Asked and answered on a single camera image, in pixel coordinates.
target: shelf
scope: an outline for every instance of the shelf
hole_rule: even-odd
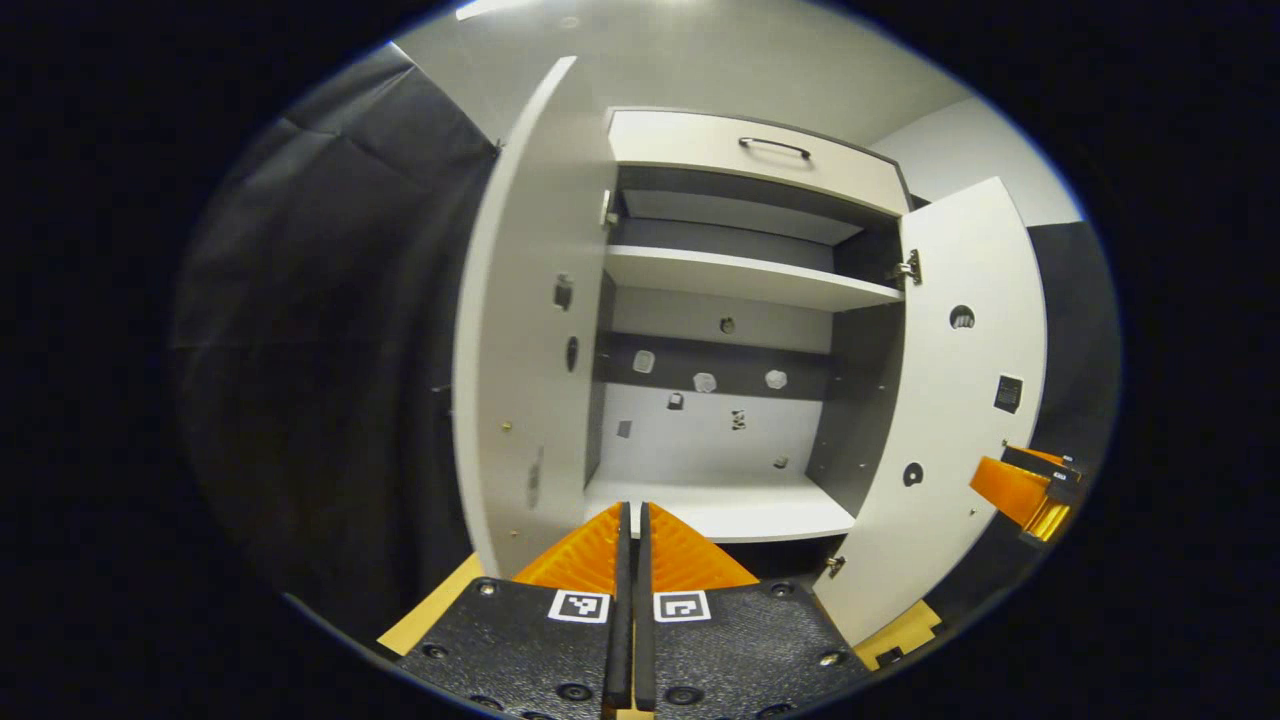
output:
[[[719,543],[840,536],[854,527],[854,518],[831,496],[794,471],[658,482],[602,462],[586,486],[584,521],[618,501],[631,502],[632,537],[639,537],[640,503],[646,501]]]
[[[901,291],[864,281],[691,250],[613,245],[604,269],[622,287],[698,292],[828,313],[902,301]]]

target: cabinet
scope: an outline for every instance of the cabinet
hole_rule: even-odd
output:
[[[913,210],[891,160],[796,128],[611,111],[576,63],[517,119],[463,270],[480,561],[511,577],[617,500],[721,543],[831,537],[845,565],[814,588],[856,643],[989,521],[979,457],[1030,437],[1044,310],[1016,209],[992,178]],[[919,282],[886,279],[913,259]]]

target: drawer handle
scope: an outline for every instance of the drawer handle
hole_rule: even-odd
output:
[[[748,145],[751,143],[751,142],[762,142],[764,145],[777,145],[778,147],[786,147],[787,150],[795,150],[805,160],[808,160],[809,155],[812,155],[804,147],[796,147],[795,145],[787,145],[786,142],[778,142],[776,140],[763,140],[763,138],[759,138],[759,137],[740,137],[740,138],[737,138],[737,143],[741,145],[742,147],[748,147]]]

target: ceiling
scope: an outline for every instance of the ceiling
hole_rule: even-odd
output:
[[[396,44],[492,140],[563,55],[603,105],[746,115],[861,146],[972,95],[870,26],[800,0],[534,0],[451,12]]]

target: open cabinet door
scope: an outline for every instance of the open cabinet door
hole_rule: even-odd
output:
[[[888,438],[835,578],[814,585],[851,644],[910,609],[996,512],[969,488],[1002,441],[1025,447],[1044,383],[1044,295],[1000,178],[902,217],[902,374]]]
[[[516,119],[458,297],[458,484],[471,543],[498,578],[582,523],[603,215],[617,168],[604,109],[575,60],[561,58]]]

